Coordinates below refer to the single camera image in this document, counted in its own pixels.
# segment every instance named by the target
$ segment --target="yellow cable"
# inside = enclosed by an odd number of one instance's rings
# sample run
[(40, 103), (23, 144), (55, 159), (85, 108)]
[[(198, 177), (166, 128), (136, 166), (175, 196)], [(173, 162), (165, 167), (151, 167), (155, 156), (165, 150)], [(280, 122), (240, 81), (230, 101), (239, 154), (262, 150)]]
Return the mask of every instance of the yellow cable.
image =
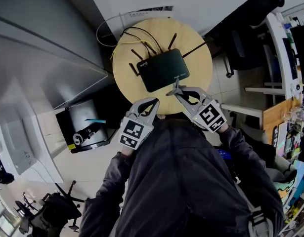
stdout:
[(116, 48), (113, 50), (113, 52), (112, 52), (112, 54), (111, 54), (111, 57), (110, 57), (110, 60), (112, 59), (112, 57), (113, 57), (113, 54), (114, 54), (114, 52), (116, 51), (116, 49), (117, 49), (117, 47), (119, 46), (119, 45), (121, 45), (121, 44), (132, 44), (132, 43), (139, 43), (139, 42), (146, 42), (146, 43), (149, 43), (149, 45), (151, 46), (151, 47), (153, 47), (153, 45), (151, 45), (151, 43), (150, 42), (148, 42), (147, 40), (137, 40), (137, 41), (130, 41), (130, 42), (122, 42), (122, 43), (119, 43), (117, 46), (116, 46)]

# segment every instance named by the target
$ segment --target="chair wheel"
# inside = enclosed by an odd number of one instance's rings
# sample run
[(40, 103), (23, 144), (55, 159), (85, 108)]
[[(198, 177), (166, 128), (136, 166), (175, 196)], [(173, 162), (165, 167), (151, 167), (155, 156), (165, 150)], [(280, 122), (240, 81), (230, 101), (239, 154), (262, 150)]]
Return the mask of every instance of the chair wheel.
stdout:
[(76, 230), (78, 230), (78, 229), (79, 229), (79, 227), (78, 227), (78, 226), (69, 226), (68, 228), (69, 228), (69, 229), (71, 229), (71, 230), (74, 230), (74, 231), (76, 231)]

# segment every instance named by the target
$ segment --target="blue object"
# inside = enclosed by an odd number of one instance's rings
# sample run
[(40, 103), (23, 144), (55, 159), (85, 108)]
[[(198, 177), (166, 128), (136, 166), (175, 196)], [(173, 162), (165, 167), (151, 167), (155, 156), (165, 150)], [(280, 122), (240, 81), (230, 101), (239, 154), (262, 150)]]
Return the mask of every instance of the blue object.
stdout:
[(304, 176), (304, 162), (300, 160), (294, 160), (294, 167), (297, 169), (297, 180), (295, 187), (297, 188)]
[(105, 124), (105, 123), (106, 123), (106, 121), (105, 121), (105, 120), (101, 120), (101, 119), (91, 119), (91, 118), (85, 119), (85, 121), (91, 121), (91, 122), (95, 122), (95, 123), (103, 123), (103, 124)]
[(223, 149), (217, 149), (217, 151), (220, 153), (220, 155), (222, 156), (222, 158), (224, 160), (232, 160), (232, 156), (229, 152), (227, 152)]
[(292, 25), (291, 25), (290, 23), (284, 24), (284, 28), (285, 28), (285, 29), (292, 28)]
[(290, 200), (289, 205), (292, 206), (295, 201), (300, 198), (301, 194), (304, 192), (304, 177), (302, 178), (300, 184), (297, 187), (297, 190), (294, 194), (294, 197)]

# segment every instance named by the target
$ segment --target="black office chair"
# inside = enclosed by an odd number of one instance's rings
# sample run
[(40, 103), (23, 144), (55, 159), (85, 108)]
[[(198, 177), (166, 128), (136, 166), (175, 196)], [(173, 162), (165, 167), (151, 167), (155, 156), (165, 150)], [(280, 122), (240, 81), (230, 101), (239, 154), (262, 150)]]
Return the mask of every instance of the black office chair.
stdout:
[(267, 14), (284, 3), (285, 0), (247, 0), (205, 35), (222, 48), (212, 58), (226, 53), (230, 64), (228, 78), (234, 74), (233, 70), (249, 70), (267, 64), (262, 41), (251, 26), (259, 25)]
[(10, 184), (14, 181), (14, 176), (7, 173), (0, 161), (0, 184)]
[(73, 219), (74, 222), (69, 228), (77, 232), (79, 227), (76, 226), (76, 220), (81, 217), (82, 214), (78, 210), (80, 205), (75, 205), (73, 201), (85, 201), (70, 196), (74, 184), (76, 184), (76, 181), (73, 181), (68, 193), (65, 193), (63, 189), (56, 184), (62, 195), (59, 193), (46, 194), (45, 197), (39, 201), (43, 207), (36, 214), (31, 212), (30, 209), (34, 208), (31, 204), (23, 204), (20, 201), (16, 201), (16, 205), (19, 207), (17, 211), (22, 211), (24, 215), (19, 226), (19, 231), (22, 234), (27, 234), (29, 227), (32, 227), (32, 233), (28, 235), (29, 237), (59, 237), (60, 232), (68, 223), (68, 220)]

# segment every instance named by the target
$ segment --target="person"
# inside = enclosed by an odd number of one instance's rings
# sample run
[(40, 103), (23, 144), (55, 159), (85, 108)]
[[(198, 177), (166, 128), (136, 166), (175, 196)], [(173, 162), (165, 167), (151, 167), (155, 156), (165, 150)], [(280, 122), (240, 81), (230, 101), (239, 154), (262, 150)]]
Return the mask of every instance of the person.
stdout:
[[(277, 236), (283, 206), (262, 160), (240, 130), (225, 123), (218, 134), (239, 186)], [(96, 197), (85, 202), (79, 236), (246, 237), (250, 215), (219, 152), (190, 122), (162, 119), (136, 152), (124, 147), (112, 158)]]

